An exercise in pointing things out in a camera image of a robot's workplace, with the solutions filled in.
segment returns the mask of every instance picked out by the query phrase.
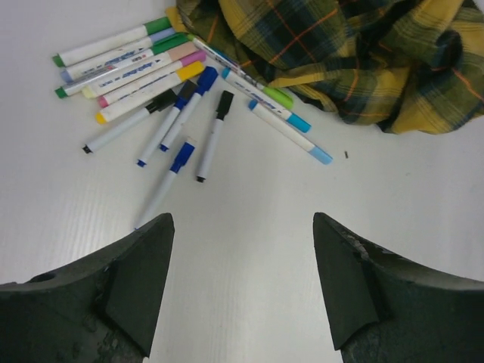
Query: marker cap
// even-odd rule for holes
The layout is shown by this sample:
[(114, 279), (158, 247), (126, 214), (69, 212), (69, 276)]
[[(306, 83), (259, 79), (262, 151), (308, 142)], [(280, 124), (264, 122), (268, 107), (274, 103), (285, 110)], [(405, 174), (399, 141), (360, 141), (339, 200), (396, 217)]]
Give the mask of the marker cap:
[(203, 71), (202, 74), (200, 74), (200, 77), (198, 78), (197, 84), (198, 84), (198, 90), (197, 93), (202, 95), (210, 90), (212, 87), (213, 83), (215, 83), (215, 80), (219, 76), (219, 73), (217, 70), (213, 67), (207, 67)]
[(65, 83), (71, 83), (73, 81), (72, 77), (69, 75), (69, 73), (66, 70), (63, 70), (60, 72), (60, 77)]
[(146, 32), (148, 35), (158, 33), (161, 30), (166, 28), (170, 28), (171, 24), (169, 23), (168, 17), (161, 17), (160, 19), (149, 21), (148, 23), (144, 24), (146, 28)]
[(149, 105), (146, 106), (146, 110), (149, 113), (154, 111), (161, 111), (167, 108), (170, 104), (174, 104), (176, 101), (176, 94), (172, 89), (164, 91), (161, 95), (156, 96)]
[(230, 110), (230, 106), (232, 105), (233, 99), (234, 99), (233, 93), (230, 93), (229, 91), (223, 91), (216, 111), (217, 119), (224, 119), (225, 115)]
[(56, 54), (55, 56), (52, 57), (52, 60), (54, 61), (55, 65), (58, 67), (65, 67), (66, 65), (62, 61), (62, 58), (59, 54)]
[(156, 44), (162, 41), (163, 39), (169, 36), (172, 36), (173, 34), (175, 34), (175, 30), (173, 28), (168, 28), (168, 29), (162, 30), (161, 32), (150, 35), (150, 39), (153, 44)]
[(291, 98), (291, 96), (284, 93), (284, 91), (282, 91), (278, 88), (265, 87), (262, 90), (262, 92), (264, 92), (266, 95), (268, 95), (270, 98), (272, 98), (277, 103), (282, 104), (288, 110), (292, 110), (292, 108), (294, 106), (294, 101)]
[(309, 155), (312, 155), (317, 160), (321, 161), (324, 165), (327, 165), (333, 161), (331, 155), (327, 154), (325, 151), (317, 146), (314, 146), (310, 151)]
[(180, 70), (176, 70), (175, 73), (178, 75), (179, 79), (183, 82), (183, 81), (186, 81), (187, 79), (190, 79), (202, 73), (204, 69), (205, 69), (205, 66), (203, 65), (203, 63), (197, 61), (186, 67), (181, 68)]
[(185, 166), (188, 159), (195, 150), (195, 146), (193, 146), (194, 142), (192, 140), (187, 140), (183, 146), (181, 147), (180, 151), (175, 157), (173, 161), (173, 165), (169, 168), (172, 172), (178, 173), (180, 169)]
[(64, 91), (64, 89), (62, 87), (59, 87), (58, 89), (55, 90), (55, 94), (59, 97), (59, 98), (65, 98), (67, 97), (67, 93)]
[(205, 59), (206, 59), (206, 53), (204, 51), (196, 51), (192, 54), (187, 55), (186, 57), (183, 57), (182, 59), (180, 59), (180, 61), (184, 67), (196, 61), (203, 62), (205, 61)]
[(185, 105), (190, 101), (191, 96), (197, 90), (197, 85), (192, 81), (188, 80), (185, 82), (183, 87), (181, 87), (180, 92), (178, 93), (178, 100), (175, 103), (175, 107), (181, 110)]
[(311, 128), (310, 124), (308, 124), (302, 118), (297, 116), (295, 113), (290, 115), (289, 118), (286, 121), (287, 121), (287, 123), (294, 126), (296, 129), (300, 130), (303, 133), (306, 133)]
[(185, 34), (177, 33), (166, 38), (163, 42), (154, 45), (151, 48), (151, 51), (154, 55), (157, 55), (186, 42), (188, 42), (187, 36)]

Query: felt-tip pen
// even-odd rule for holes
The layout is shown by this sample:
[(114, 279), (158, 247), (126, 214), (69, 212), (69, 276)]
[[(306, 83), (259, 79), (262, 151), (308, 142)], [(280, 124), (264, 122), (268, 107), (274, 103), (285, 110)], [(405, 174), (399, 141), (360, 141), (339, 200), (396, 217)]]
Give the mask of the felt-tip pen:
[(217, 73), (217, 70), (213, 67), (205, 68), (202, 74), (200, 74), (200, 77), (198, 77), (197, 80), (197, 90), (195, 91), (193, 96), (191, 96), (190, 101), (187, 103), (183, 111), (177, 117), (176, 121), (173, 123), (172, 127), (161, 142), (160, 149), (162, 151), (167, 151), (170, 146), (172, 146), (172, 142), (182, 130), (183, 125), (188, 121), (191, 113), (194, 112), (195, 107), (198, 105), (205, 92), (210, 90), (218, 76), (219, 74)]
[(211, 57), (214, 61), (216, 61), (217, 63), (221, 64), (224, 67), (230, 68), (233, 72), (235, 72), (237, 75), (239, 75), (240, 77), (248, 81), (249, 84), (253, 85), (261, 92), (268, 95), (274, 101), (278, 102), (279, 104), (282, 104), (288, 110), (291, 110), (293, 108), (294, 102), (290, 95), (284, 93), (279, 88), (268, 87), (263, 85), (262, 83), (257, 82), (254, 78), (252, 78), (247, 73), (245, 73), (238, 64), (230, 60), (225, 54), (222, 54), (221, 52), (215, 49), (212, 49), (211, 47), (209, 47), (207, 44), (205, 44), (195, 36), (189, 34), (188, 38), (198, 48), (204, 50), (208, 54), (208, 56)]
[(180, 151), (176, 155), (171, 168), (169, 168), (169, 171), (165, 174), (165, 177), (163, 178), (160, 186), (155, 190), (153, 196), (150, 198), (150, 202), (141, 214), (141, 217), (135, 225), (135, 229), (140, 228), (144, 223), (148, 221), (148, 219), (153, 216), (153, 214), (155, 214), (158, 206), (163, 202), (163, 199), (165, 199), (166, 194), (168, 193), (173, 182), (175, 181), (178, 172), (183, 166), (185, 166), (194, 150), (195, 141), (191, 138), (188, 138), (188, 140), (183, 144)]
[(213, 156), (217, 144), (219, 143), (220, 132), (224, 124), (224, 117), (227, 115), (232, 104), (234, 94), (228, 91), (223, 91), (220, 97), (219, 106), (217, 107), (217, 116), (213, 120), (212, 131), (210, 132), (209, 140), (206, 144), (205, 152), (203, 153), (202, 162), (197, 173), (197, 182), (203, 183), (209, 174), (210, 165), (212, 164)]
[(142, 168), (148, 163), (151, 155), (153, 155), (154, 151), (160, 146), (160, 142), (165, 137), (169, 128), (172, 127), (176, 117), (180, 114), (180, 111), (182, 111), (183, 107), (185, 107), (186, 104), (190, 101), (190, 98), (197, 89), (197, 87), (198, 86), (190, 80), (185, 82), (185, 84), (181, 88), (181, 91), (178, 93), (178, 98), (175, 102), (175, 105), (170, 110), (168, 115), (166, 115), (165, 119), (161, 122), (160, 127), (158, 128), (158, 130), (155, 131), (155, 133), (147, 143), (146, 147), (144, 148), (143, 152), (141, 153), (141, 156), (139, 157), (137, 162), (138, 166)]
[(90, 154), (101, 149), (103, 146), (109, 144), (111, 141), (130, 130), (132, 127), (138, 125), (141, 121), (143, 121), (143, 119), (146, 119), (153, 112), (162, 111), (170, 104), (173, 104), (173, 102), (175, 102), (175, 99), (175, 92), (173, 92), (171, 89), (165, 91), (161, 95), (156, 96), (153, 101), (146, 107), (141, 108), (138, 112), (134, 113), (129, 118), (111, 127), (94, 140), (88, 142), (83, 148), (84, 152), (86, 154)]
[(58, 67), (68, 67), (79, 63), (85, 59), (92, 58), (98, 54), (110, 51), (111, 49), (120, 47), (123, 44), (134, 42), (145, 36), (158, 33), (164, 29), (170, 28), (170, 23), (167, 17), (161, 17), (152, 20), (143, 25), (131, 28), (124, 32), (118, 33), (114, 36), (108, 36), (96, 42), (91, 42), (86, 45), (63, 51), (52, 57), (52, 60)]
[(292, 113), (277, 102), (274, 102), (266, 94), (249, 84), (248, 81), (241, 78), (229, 68), (225, 68), (222, 71), (222, 78), (235, 88), (241, 90), (247, 96), (254, 98), (261, 104), (264, 104), (264, 106), (267, 107), (271, 112), (277, 114), (280, 118), (285, 119), (287, 123), (291, 124), (301, 132), (307, 132), (310, 130), (311, 125), (309, 125), (304, 119), (297, 116), (295, 113)]
[(142, 51), (151, 48), (158, 42), (163, 41), (165, 38), (175, 34), (173, 28), (168, 28), (162, 30), (161, 32), (155, 33), (151, 36), (141, 38), (135, 42), (123, 45), (119, 48), (113, 49), (112, 51), (107, 51), (106, 53), (99, 54), (96, 57), (89, 58), (82, 61), (81, 63), (74, 64), (60, 73), (62, 79), (66, 82), (72, 82), (76, 79), (103, 68), (109, 66), (110, 64), (116, 64), (120, 61), (132, 57), (135, 54), (141, 53)]
[(285, 123), (280, 117), (273, 114), (256, 100), (252, 100), (249, 103), (249, 108), (260, 119), (266, 121), (269, 125), (271, 125), (281, 134), (289, 138), (292, 142), (300, 146), (303, 150), (305, 150), (309, 155), (314, 157), (320, 163), (327, 165), (333, 161), (331, 155), (322, 150), (318, 145), (312, 143), (305, 136), (298, 133), (297, 130)]

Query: white marker barrel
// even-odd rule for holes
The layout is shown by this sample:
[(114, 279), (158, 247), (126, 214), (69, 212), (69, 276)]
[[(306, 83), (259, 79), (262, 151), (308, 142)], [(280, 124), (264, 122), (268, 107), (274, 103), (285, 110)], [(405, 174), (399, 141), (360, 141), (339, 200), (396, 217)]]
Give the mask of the white marker barrel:
[(273, 128), (278, 130), (281, 134), (289, 138), (292, 142), (299, 145), (303, 150), (305, 150), (308, 154), (313, 156), (315, 159), (320, 161), (323, 164), (329, 164), (333, 161), (333, 158), (323, 151), (320, 147), (313, 144), (310, 140), (305, 138), (303, 135), (298, 133), (292, 126), (288, 125), (279, 118), (277, 115), (273, 114), (267, 108), (262, 106), (255, 100), (252, 100), (249, 103), (249, 108), (254, 112), (260, 119), (266, 121), (269, 125)]
[(205, 153), (203, 154), (202, 163), (197, 173), (197, 180), (203, 182), (209, 175), (210, 165), (212, 164), (213, 156), (219, 143), (220, 133), (222, 132), (224, 122), (221, 119), (214, 119), (212, 125), (212, 132), (209, 136), (208, 144), (206, 145)]
[(155, 190), (153, 196), (150, 198), (147, 208), (141, 214), (138, 222), (136, 223), (135, 229), (140, 228), (144, 223), (148, 222), (148, 219), (151, 218), (151, 216), (155, 214), (159, 205), (163, 202), (165, 196), (168, 194), (169, 189), (172, 187), (175, 178), (176, 173), (171, 170), (165, 174), (161, 185)]
[(53, 56), (52, 59), (59, 67), (68, 67), (98, 54), (110, 51), (111, 49), (118, 48), (121, 45), (158, 33), (169, 27), (170, 23), (168, 18), (161, 17), (160, 19), (126, 30), (115, 36), (108, 36), (107, 38), (100, 39), (96, 42), (69, 51), (63, 51), (62, 53)]
[(165, 137), (169, 128), (172, 127), (176, 120), (176, 117), (180, 114), (180, 110), (177, 107), (173, 107), (164, 121), (162, 121), (158, 130), (153, 134), (146, 147), (144, 148), (141, 156), (138, 159), (138, 165), (143, 167), (148, 164), (148, 160), (153, 155), (154, 151), (160, 146), (161, 141)]
[(123, 87), (124, 85), (133, 82), (142, 76), (146, 76), (147, 74), (163, 68), (172, 62), (178, 61), (194, 51), (196, 51), (196, 48), (190, 42), (179, 45), (178, 47), (169, 51), (146, 58), (142, 62), (138, 62), (117, 72), (111, 73), (86, 87), (85, 91), (83, 90), (82, 93), (88, 98), (105, 95), (114, 89)]
[(94, 140), (88, 142), (85, 145), (87, 149), (84, 150), (86, 150), (86, 152), (96, 152), (97, 150), (109, 144), (112, 140), (121, 136), (130, 128), (138, 125), (143, 119), (147, 118), (148, 116), (150, 116), (150, 112), (145, 107), (143, 107), (141, 110), (139, 110), (128, 119), (125, 119), (118, 125), (115, 125), (113, 128), (107, 130), (105, 133), (99, 135)]
[(153, 34), (152, 36), (147, 36), (141, 38), (135, 42), (123, 45), (119, 48), (113, 49), (103, 54), (99, 54), (96, 57), (84, 60), (81, 63), (74, 64), (66, 68), (61, 76), (66, 82), (72, 82), (76, 79), (94, 72), (99, 68), (103, 68), (110, 64), (116, 64), (126, 58), (132, 57), (137, 53), (147, 50), (152, 47), (154, 43), (164, 39), (168, 36), (172, 36), (175, 33), (173, 28), (165, 29), (159, 33)]
[(161, 141), (161, 150), (167, 151), (168, 149), (170, 149), (173, 141), (176, 139), (176, 137), (182, 130), (183, 125), (188, 121), (190, 115), (194, 112), (195, 107), (198, 105), (201, 99), (202, 96), (200, 93), (195, 92), (194, 95), (191, 96), (190, 101), (181, 111), (175, 123), (173, 123), (173, 126), (168, 131), (168, 134), (166, 134), (166, 136), (163, 138), (163, 141)]
[(155, 96), (166, 91), (167, 89), (179, 85), (186, 79), (195, 77), (197, 74), (203, 71), (203, 68), (204, 65), (197, 61), (189, 66), (177, 70), (174, 73), (155, 79), (152, 83), (145, 85), (136, 93), (133, 93), (132, 95), (129, 95), (101, 110), (96, 115), (96, 120), (101, 124), (108, 123), (124, 113), (142, 105), (144, 102), (148, 102), (150, 99), (155, 98)]

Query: whiteboard marker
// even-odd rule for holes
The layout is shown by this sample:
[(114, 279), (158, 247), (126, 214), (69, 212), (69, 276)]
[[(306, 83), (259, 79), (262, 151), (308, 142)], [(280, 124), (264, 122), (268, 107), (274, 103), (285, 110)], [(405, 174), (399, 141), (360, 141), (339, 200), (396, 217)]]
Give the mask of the whiteboard marker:
[(190, 98), (197, 89), (197, 87), (198, 86), (192, 81), (185, 82), (185, 84), (181, 88), (181, 91), (178, 93), (178, 98), (175, 102), (175, 105), (170, 110), (165, 119), (161, 122), (160, 127), (158, 128), (158, 130), (155, 131), (155, 133), (147, 143), (146, 147), (144, 148), (143, 152), (141, 153), (141, 156), (139, 157), (137, 162), (138, 166), (142, 168), (148, 163), (151, 155), (153, 155), (154, 151), (160, 146), (160, 142), (165, 137), (169, 128), (172, 127), (180, 111), (183, 110), (183, 107), (185, 107), (186, 104), (190, 101)]
[(155, 111), (161, 111), (173, 104), (176, 100), (175, 92), (169, 89), (161, 95), (156, 96), (150, 104), (141, 108), (138, 112), (123, 120), (121, 123), (111, 127), (97, 138), (88, 142), (83, 150), (86, 154), (94, 153), (103, 146), (109, 144), (112, 140), (118, 138), (132, 127), (138, 125)]
[(287, 123), (285, 123), (281, 118), (273, 114), (267, 108), (262, 106), (256, 100), (252, 100), (249, 103), (249, 108), (254, 112), (260, 119), (266, 121), (269, 125), (278, 130), (281, 134), (289, 138), (292, 142), (299, 145), (304, 149), (309, 155), (316, 158), (318, 161), (327, 165), (333, 161), (333, 158), (324, 152), (317, 145), (313, 144), (310, 140), (298, 133), (297, 130), (293, 129)]
[(106, 53), (99, 54), (96, 57), (86, 59), (81, 63), (74, 64), (62, 72), (60, 72), (60, 77), (69, 83), (74, 82), (76, 79), (82, 76), (92, 73), (95, 70), (109, 66), (110, 64), (116, 64), (120, 61), (124, 61), (127, 58), (132, 57), (135, 54), (141, 53), (142, 51), (151, 48), (154, 44), (160, 42), (168, 36), (175, 34), (173, 28), (168, 28), (162, 30), (161, 32), (154, 33), (151, 36), (141, 38), (135, 42), (122, 45), (119, 48), (113, 49), (112, 51), (107, 51)]
[(142, 51), (137, 55), (134, 55), (128, 59), (121, 60), (119, 63), (109, 65), (104, 68), (100, 68), (99, 70), (95, 70), (93, 73), (86, 74), (85, 76), (77, 79), (75, 82), (68, 83), (58, 89), (55, 90), (55, 93), (59, 98), (65, 98), (67, 96), (74, 95), (79, 91), (83, 91), (84, 96), (89, 95), (86, 93), (89, 89), (88, 85), (94, 83), (98, 84), (100, 82), (105, 82), (104, 79), (108, 79), (109, 75), (117, 74), (118, 70), (125, 69), (133, 64), (140, 64), (142, 67), (142, 62), (147, 62), (147, 58), (153, 57), (154, 55), (162, 54), (165, 51), (168, 51), (174, 47), (177, 47), (180, 44), (187, 42), (187, 36), (185, 34), (176, 34), (174, 36), (170, 36), (168, 40), (165, 42), (161, 42), (146, 51)]
[(206, 143), (205, 152), (203, 153), (202, 162), (197, 173), (197, 182), (203, 183), (209, 175), (210, 165), (212, 164), (213, 156), (217, 144), (219, 143), (220, 132), (224, 124), (224, 117), (227, 115), (232, 104), (234, 94), (228, 91), (223, 91), (220, 97), (219, 106), (217, 107), (217, 117), (213, 120), (212, 131), (209, 135), (209, 140)]
[(200, 74), (204, 68), (205, 66), (201, 62), (197, 61), (189, 66), (175, 71), (174, 73), (170, 73), (167, 76), (162, 76), (159, 79), (155, 79), (152, 83), (147, 84), (136, 93), (123, 98), (114, 104), (110, 104), (108, 107), (99, 111), (96, 114), (96, 120), (100, 124), (108, 123), (124, 113), (141, 106), (144, 102), (148, 102), (149, 100), (155, 98), (167, 89), (175, 87), (191, 77), (195, 77), (196, 75)]
[(235, 72), (230, 70), (230, 68), (225, 68), (222, 71), (222, 78), (229, 84), (233, 85), (235, 88), (241, 90), (250, 98), (254, 98), (260, 103), (264, 104), (264, 106), (271, 110), (271, 112), (276, 113), (280, 118), (285, 119), (287, 123), (291, 124), (301, 132), (307, 132), (310, 130), (311, 125), (309, 125), (305, 120), (272, 100), (264, 92), (260, 91), (257, 87), (254, 87), (253, 85), (248, 83), (248, 81), (241, 78)]
[(150, 202), (148, 203), (146, 209), (141, 214), (138, 222), (135, 225), (135, 229), (140, 228), (145, 222), (150, 219), (153, 214), (157, 211), (159, 205), (165, 199), (166, 194), (168, 193), (170, 187), (172, 186), (175, 178), (180, 171), (180, 169), (185, 166), (188, 159), (195, 150), (195, 141), (192, 139), (188, 139), (183, 146), (181, 147), (180, 151), (175, 157), (173, 161), (172, 167), (169, 168), (169, 171), (166, 173), (165, 177), (163, 178), (161, 185), (155, 190), (153, 196), (150, 198)]
[(195, 91), (194, 95), (191, 96), (190, 101), (187, 103), (183, 111), (177, 117), (172, 127), (163, 138), (163, 141), (161, 141), (160, 149), (162, 151), (167, 151), (170, 146), (172, 146), (172, 142), (182, 130), (183, 125), (188, 121), (191, 113), (194, 112), (195, 107), (198, 105), (205, 92), (210, 90), (218, 76), (219, 74), (217, 73), (217, 70), (215, 68), (207, 67), (200, 75), (200, 77), (198, 77), (197, 90)]
[(164, 29), (170, 28), (171, 25), (167, 17), (152, 20), (136, 28), (126, 30), (115, 36), (108, 36), (107, 38), (98, 40), (93, 43), (83, 45), (82, 47), (71, 49), (70, 51), (63, 51), (52, 57), (52, 60), (58, 67), (68, 67), (73, 64), (92, 58), (96, 55), (118, 48), (121, 45), (134, 42), (135, 40), (158, 33)]

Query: yellow plaid cloth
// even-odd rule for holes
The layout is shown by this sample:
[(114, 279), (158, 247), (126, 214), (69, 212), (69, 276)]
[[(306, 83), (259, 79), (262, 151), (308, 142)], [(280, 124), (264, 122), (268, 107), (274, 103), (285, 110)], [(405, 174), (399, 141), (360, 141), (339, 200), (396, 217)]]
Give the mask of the yellow plaid cloth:
[(484, 16), (471, 0), (177, 0), (177, 8), (191, 33), (254, 79), (346, 123), (439, 134), (484, 111)]

